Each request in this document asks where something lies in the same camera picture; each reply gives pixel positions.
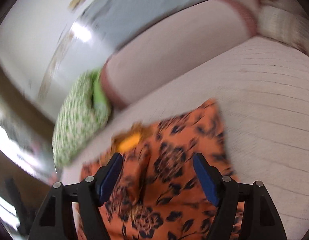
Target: green patterned pillow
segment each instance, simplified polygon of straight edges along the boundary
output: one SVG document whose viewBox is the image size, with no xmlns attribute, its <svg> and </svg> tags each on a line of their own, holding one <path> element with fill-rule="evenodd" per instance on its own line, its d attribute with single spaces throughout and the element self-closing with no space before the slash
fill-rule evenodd
<svg viewBox="0 0 309 240">
<path fill-rule="evenodd" d="M 52 139 L 58 167 L 69 164 L 108 121 L 111 107 L 101 90 L 99 76 L 99 70 L 82 74 L 61 107 Z"/>
</svg>

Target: orange fabric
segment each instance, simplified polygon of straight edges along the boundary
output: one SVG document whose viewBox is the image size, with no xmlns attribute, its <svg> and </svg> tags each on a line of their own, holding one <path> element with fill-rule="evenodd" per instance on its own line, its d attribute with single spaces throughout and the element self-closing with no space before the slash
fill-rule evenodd
<svg viewBox="0 0 309 240">
<path fill-rule="evenodd" d="M 214 99 L 196 110 L 152 124 L 152 135 L 121 153 L 123 169 L 107 203 L 99 208 L 112 240 L 203 240 L 216 214 L 193 169 L 201 152 L 222 175 L 237 180 L 224 147 L 224 125 Z M 107 164 L 108 154 L 85 165 L 81 179 Z M 241 226 L 238 204 L 231 239 Z M 82 224 L 79 239 L 85 240 Z"/>
<path fill-rule="evenodd" d="M 120 152 L 128 151 L 132 149 L 133 147 L 136 147 L 136 145 L 140 142 L 140 139 L 141 139 L 141 134 L 135 133 L 133 135 L 130 135 L 128 138 L 126 138 L 119 144 L 118 151 Z"/>
</svg>

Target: wall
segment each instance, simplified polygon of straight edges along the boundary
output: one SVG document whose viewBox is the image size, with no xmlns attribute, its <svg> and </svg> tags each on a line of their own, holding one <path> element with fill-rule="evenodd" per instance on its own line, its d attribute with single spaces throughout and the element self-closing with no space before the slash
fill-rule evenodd
<svg viewBox="0 0 309 240">
<path fill-rule="evenodd" d="M 50 120 L 55 121 L 74 80 L 85 70 L 101 67 L 110 52 L 94 37 L 70 45 L 46 99 L 37 102 L 49 62 L 64 34 L 93 0 L 76 11 L 71 0 L 18 0 L 0 26 L 0 64 L 13 84 Z"/>
</svg>

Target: blue gripper pad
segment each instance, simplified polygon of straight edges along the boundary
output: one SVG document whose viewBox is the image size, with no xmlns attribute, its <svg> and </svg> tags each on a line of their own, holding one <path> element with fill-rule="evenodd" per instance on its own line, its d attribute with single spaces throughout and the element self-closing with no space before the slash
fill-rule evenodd
<svg viewBox="0 0 309 240">
<path fill-rule="evenodd" d="M 102 184 L 97 189 L 97 194 L 99 195 L 99 203 L 107 202 L 110 198 L 110 195 L 113 191 L 113 188 L 117 182 L 117 179 L 120 175 L 123 158 L 121 154 L 116 154 L 115 161 L 111 165 L 112 161 L 110 160 L 108 165 L 111 165 L 107 175 L 105 176 Z"/>
<path fill-rule="evenodd" d="M 206 169 L 206 167 L 209 168 L 210 166 L 208 163 L 204 163 L 197 154 L 193 156 L 193 166 L 207 200 L 217 207 L 220 201 L 217 195 L 217 187 L 210 176 L 208 169 Z"/>
</svg>

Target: pink pillow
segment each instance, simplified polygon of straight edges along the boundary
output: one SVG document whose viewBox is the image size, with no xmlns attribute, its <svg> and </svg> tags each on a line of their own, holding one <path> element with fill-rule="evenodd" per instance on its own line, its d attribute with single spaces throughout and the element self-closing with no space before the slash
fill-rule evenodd
<svg viewBox="0 0 309 240">
<path fill-rule="evenodd" d="M 105 64 L 101 85 L 124 108 L 256 34 L 251 12 L 234 0 L 209 0 L 152 26 Z"/>
</svg>

